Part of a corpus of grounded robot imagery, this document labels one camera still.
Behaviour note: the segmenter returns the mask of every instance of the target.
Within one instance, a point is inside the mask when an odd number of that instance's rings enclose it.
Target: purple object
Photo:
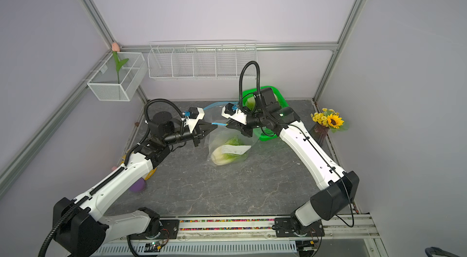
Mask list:
[[[140,192],[146,188],[146,182],[143,178],[139,178],[133,185],[130,186],[129,190],[131,192]]]

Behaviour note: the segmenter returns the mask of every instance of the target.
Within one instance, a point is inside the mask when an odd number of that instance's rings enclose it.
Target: mounting plate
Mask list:
[[[274,225],[279,226],[279,228],[276,230],[276,237],[298,237],[293,232],[290,220],[291,218],[289,217],[277,217],[274,219]],[[313,237],[324,236],[323,224],[321,223],[321,220],[315,221],[310,225],[310,232],[313,233]],[[312,235],[310,232],[302,237],[311,237]]]
[[[161,220],[162,228],[166,229],[170,233],[170,239],[175,240],[178,234],[178,225],[180,224],[179,220]],[[132,240],[148,240],[142,234],[133,234],[130,236]],[[156,237],[157,240],[165,240],[167,239],[167,232],[162,231],[159,236]]]

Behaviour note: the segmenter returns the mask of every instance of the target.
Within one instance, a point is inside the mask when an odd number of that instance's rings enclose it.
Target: gray marble table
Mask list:
[[[186,111],[212,102],[175,102]],[[305,126],[313,125],[311,101],[288,101]],[[155,103],[149,116],[175,111]],[[140,140],[146,124],[137,133]],[[323,149],[329,154],[328,146]],[[208,164],[208,146],[192,142],[171,153],[146,181],[140,193],[126,191],[108,209],[108,215],[148,207],[161,216],[289,214],[318,192],[312,176],[289,146],[280,139],[258,141],[246,161],[225,166]]]

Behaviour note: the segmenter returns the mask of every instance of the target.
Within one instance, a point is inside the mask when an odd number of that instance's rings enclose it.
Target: pink tulip bud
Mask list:
[[[112,43],[112,51],[120,52],[120,47],[116,42]]]

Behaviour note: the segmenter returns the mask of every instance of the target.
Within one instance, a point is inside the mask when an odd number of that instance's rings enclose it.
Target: green basket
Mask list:
[[[264,89],[264,88],[271,88],[272,89],[272,92],[277,96],[277,101],[279,101],[279,105],[281,106],[281,108],[289,107],[289,104],[287,104],[287,102],[284,100],[284,97],[281,95],[279,90],[277,90],[273,86],[269,86],[269,85],[261,87],[261,89]],[[243,91],[243,105],[244,106],[245,106],[248,98],[253,97],[253,92],[255,92],[255,91],[256,91],[256,89],[250,89],[250,90]],[[274,134],[274,132],[272,130],[268,129],[268,128],[263,128],[263,129],[264,129],[264,132],[266,134],[268,134],[268,135],[273,135]],[[253,130],[253,132],[257,137],[259,137],[259,139],[262,142],[265,142],[267,140],[271,140],[271,139],[274,139],[274,138],[277,137],[276,135],[274,135],[273,137],[268,137],[266,134],[264,134],[261,131],[261,128],[255,128]]]

